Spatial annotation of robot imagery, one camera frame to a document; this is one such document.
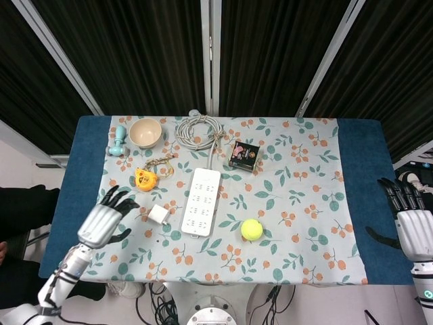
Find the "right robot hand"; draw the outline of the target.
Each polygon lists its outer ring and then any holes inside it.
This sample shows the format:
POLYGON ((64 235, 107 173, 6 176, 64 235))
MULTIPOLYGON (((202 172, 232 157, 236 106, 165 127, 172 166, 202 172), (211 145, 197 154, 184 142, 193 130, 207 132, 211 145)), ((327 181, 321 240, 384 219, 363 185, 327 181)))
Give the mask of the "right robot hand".
POLYGON ((432 211, 427 209, 421 191, 407 180, 378 180, 393 214, 398 238, 377 233, 372 227, 365 230, 377 242, 402 250, 414 263, 432 260, 432 211))

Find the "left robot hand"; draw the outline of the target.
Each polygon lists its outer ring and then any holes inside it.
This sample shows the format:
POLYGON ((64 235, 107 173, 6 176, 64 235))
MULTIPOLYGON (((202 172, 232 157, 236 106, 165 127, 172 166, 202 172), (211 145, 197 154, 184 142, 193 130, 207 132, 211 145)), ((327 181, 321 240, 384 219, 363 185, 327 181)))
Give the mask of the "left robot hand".
POLYGON ((96 204, 78 230, 78 241, 92 249, 100 249, 107 244, 122 242, 131 233, 131 228, 114 235, 121 220, 139 205, 131 198, 121 200, 128 192, 118 191, 119 186, 111 187, 102 200, 96 204))

